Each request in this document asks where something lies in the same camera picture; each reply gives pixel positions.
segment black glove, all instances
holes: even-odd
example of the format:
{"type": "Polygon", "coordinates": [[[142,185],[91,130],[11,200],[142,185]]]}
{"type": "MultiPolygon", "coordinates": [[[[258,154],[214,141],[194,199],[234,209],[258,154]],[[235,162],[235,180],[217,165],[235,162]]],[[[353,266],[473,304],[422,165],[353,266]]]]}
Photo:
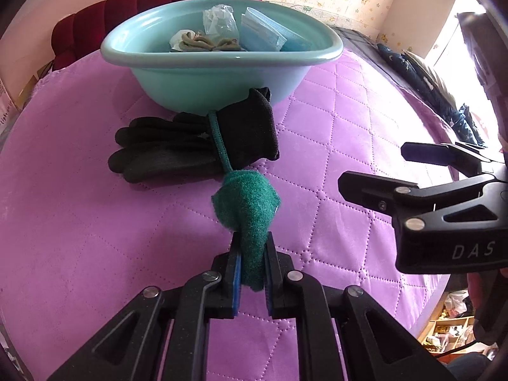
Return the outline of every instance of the black glove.
{"type": "MultiPolygon", "coordinates": [[[[279,158],[269,100],[268,88],[250,89],[247,99],[215,113],[233,170],[261,158],[279,158]]],[[[179,113],[172,122],[158,117],[134,119],[116,132],[116,143],[123,149],[110,156],[109,168],[129,183],[161,176],[223,174],[221,146],[214,141],[217,130],[210,119],[190,113],[179,113]]]]}

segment purple bed cover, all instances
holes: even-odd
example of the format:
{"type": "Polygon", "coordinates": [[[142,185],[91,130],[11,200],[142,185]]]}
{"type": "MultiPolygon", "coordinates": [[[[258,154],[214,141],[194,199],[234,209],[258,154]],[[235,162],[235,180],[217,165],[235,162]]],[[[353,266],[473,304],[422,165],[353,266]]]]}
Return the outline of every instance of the purple bed cover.
{"type": "MultiPolygon", "coordinates": [[[[337,179],[449,182],[447,168],[408,163],[400,146],[453,135],[347,50],[273,110],[280,159],[253,168],[282,199],[278,249],[322,284],[360,285],[418,335],[448,277],[399,273],[390,219],[346,203],[337,179]]],[[[210,202],[220,179],[133,186],[108,170],[115,131],[149,115],[172,116],[130,70],[92,53],[39,83],[0,155],[1,319],[36,381],[144,287],[183,285],[228,249],[210,202]]],[[[264,293],[243,289],[239,316],[212,322],[208,371],[212,381],[297,379],[294,322],[272,321],[264,293]]]]}

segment red velvet headboard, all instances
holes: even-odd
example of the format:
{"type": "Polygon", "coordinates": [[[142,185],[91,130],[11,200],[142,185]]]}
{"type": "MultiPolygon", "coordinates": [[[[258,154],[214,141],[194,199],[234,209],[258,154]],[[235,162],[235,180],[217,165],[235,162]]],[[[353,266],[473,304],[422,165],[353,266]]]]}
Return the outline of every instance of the red velvet headboard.
{"type": "Polygon", "coordinates": [[[106,0],[60,20],[53,29],[53,70],[67,67],[98,50],[102,40],[117,25],[136,14],[180,0],[106,0]]]}

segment white lettering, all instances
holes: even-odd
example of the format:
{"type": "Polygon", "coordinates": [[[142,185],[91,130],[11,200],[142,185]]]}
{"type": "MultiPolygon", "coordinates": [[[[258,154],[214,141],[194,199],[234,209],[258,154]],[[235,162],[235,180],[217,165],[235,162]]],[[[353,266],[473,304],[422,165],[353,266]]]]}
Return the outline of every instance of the white lettering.
{"type": "Polygon", "coordinates": [[[471,253],[467,256],[467,258],[469,259],[470,257],[472,256],[475,256],[475,257],[478,257],[478,247],[479,247],[479,244],[476,244],[473,248],[473,250],[471,251],[471,253]]]}
{"type": "Polygon", "coordinates": [[[496,244],[496,241],[489,242],[489,244],[487,245],[488,251],[485,252],[483,255],[486,256],[486,257],[491,255],[492,252],[494,252],[494,248],[492,246],[494,246],[495,244],[496,244]]]}
{"type": "Polygon", "coordinates": [[[462,255],[464,254],[464,246],[463,245],[455,245],[455,250],[453,251],[453,256],[451,259],[460,259],[462,255]]]}

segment green cloth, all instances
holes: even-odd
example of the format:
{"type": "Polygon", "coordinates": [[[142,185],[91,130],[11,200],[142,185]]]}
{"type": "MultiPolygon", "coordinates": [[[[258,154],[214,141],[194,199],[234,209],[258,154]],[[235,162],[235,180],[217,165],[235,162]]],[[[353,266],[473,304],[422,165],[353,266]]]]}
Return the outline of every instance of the green cloth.
{"type": "Polygon", "coordinates": [[[268,179],[254,170],[235,170],[212,196],[220,223],[241,232],[242,284],[263,289],[263,254],[268,228],[280,198],[268,179]]]}

